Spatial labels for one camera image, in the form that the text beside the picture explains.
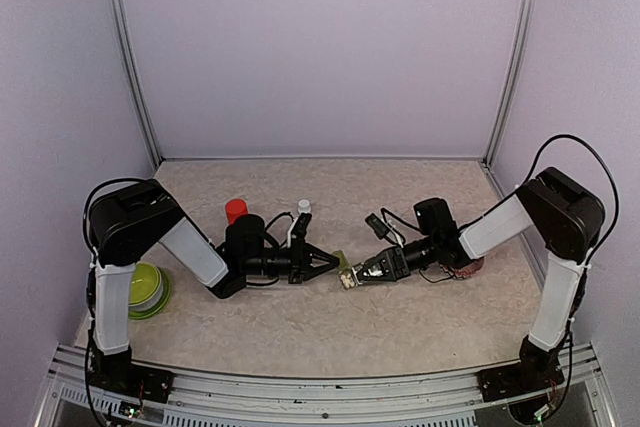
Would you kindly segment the green weekly pill organizer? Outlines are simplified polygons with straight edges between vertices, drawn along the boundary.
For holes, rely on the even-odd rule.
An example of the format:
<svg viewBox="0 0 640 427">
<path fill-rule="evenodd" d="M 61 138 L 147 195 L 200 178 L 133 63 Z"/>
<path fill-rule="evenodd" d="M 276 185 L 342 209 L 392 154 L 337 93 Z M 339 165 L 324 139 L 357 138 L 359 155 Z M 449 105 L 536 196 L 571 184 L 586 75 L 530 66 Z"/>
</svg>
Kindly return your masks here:
<svg viewBox="0 0 640 427">
<path fill-rule="evenodd" d="M 345 290 L 354 289 L 360 286 L 360 283 L 356 276 L 356 271 L 353 269 L 349 261 L 347 260 L 342 250 L 336 250 L 332 253 L 338 259 L 338 266 L 336 267 L 337 277 L 340 284 Z"/>
</svg>

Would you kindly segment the red pill bottle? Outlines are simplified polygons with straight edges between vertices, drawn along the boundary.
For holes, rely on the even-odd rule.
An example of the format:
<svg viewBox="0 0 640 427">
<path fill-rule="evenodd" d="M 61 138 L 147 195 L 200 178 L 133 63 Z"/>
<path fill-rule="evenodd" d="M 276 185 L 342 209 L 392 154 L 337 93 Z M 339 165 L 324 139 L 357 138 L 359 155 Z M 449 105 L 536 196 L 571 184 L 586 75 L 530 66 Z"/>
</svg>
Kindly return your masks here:
<svg viewBox="0 0 640 427">
<path fill-rule="evenodd" d="M 246 201 L 240 198 L 229 200 L 225 204 L 225 213 L 228 224 L 233 225 L 238 218 L 249 213 Z"/>
</svg>

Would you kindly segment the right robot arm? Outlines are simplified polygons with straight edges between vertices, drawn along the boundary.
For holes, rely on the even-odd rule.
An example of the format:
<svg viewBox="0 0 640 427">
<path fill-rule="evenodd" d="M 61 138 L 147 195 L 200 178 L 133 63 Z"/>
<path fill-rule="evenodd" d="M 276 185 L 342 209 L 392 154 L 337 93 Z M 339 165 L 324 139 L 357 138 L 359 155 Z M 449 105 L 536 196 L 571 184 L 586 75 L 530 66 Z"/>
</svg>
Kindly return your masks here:
<svg viewBox="0 0 640 427">
<path fill-rule="evenodd" d="M 523 391 L 535 389 L 551 371 L 579 306 L 588 257 L 605 220 L 602 201 L 556 167 L 525 181 L 509 196 L 466 226 L 454 221 L 445 199 L 414 206 L 420 239 L 393 245 L 341 275 L 344 286 L 396 282 L 438 264 L 452 271 L 483 262 L 513 238 L 533 231 L 546 251 L 541 302 L 511 373 Z"/>
</svg>

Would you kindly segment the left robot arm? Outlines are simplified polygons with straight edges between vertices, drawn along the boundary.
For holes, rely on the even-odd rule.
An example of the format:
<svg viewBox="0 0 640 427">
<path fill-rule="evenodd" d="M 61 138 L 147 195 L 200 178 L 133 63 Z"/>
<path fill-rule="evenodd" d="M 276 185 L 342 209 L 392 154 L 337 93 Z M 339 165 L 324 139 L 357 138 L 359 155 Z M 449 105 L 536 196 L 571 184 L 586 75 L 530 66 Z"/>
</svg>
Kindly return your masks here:
<svg viewBox="0 0 640 427">
<path fill-rule="evenodd" d="M 218 299 L 249 287 L 253 276 L 260 279 L 259 287 L 280 279 L 301 285 L 339 264 L 336 256 L 307 242 L 308 210 L 289 217 L 287 237 L 278 242 L 262 217 L 228 204 L 225 238 L 216 246 L 157 180 L 109 183 L 114 191 L 94 189 L 85 203 L 83 236 L 92 255 L 94 358 L 102 377 L 118 391 L 133 390 L 140 381 L 139 368 L 131 362 L 130 290 L 137 263 L 156 245 Z"/>
</svg>

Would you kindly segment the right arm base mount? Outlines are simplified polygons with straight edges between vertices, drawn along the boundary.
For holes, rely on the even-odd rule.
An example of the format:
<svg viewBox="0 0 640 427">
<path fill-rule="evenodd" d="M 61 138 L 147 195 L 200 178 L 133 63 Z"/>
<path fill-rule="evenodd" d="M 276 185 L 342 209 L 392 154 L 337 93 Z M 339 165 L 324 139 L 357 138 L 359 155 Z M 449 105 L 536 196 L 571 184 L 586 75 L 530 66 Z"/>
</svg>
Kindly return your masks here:
<svg viewBox="0 0 640 427">
<path fill-rule="evenodd" d="M 483 369 L 477 380 L 485 403 L 518 397 L 551 388 L 565 381 L 559 365 L 540 373 L 526 370 L 520 362 Z"/>
</svg>

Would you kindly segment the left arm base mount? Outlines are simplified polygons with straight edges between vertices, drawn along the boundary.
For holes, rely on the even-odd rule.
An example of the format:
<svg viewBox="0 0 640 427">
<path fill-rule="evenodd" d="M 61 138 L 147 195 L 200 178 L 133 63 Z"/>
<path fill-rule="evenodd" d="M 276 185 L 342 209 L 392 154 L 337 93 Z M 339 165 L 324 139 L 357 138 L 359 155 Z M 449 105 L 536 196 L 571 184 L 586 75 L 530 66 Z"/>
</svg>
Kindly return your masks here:
<svg viewBox="0 0 640 427">
<path fill-rule="evenodd" d="M 135 363 L 92 366 L 88 372 L 92 387 L 161 404 L 168 402 L 173 381 L 174 374 L 168 370 Z"/>
</svg>

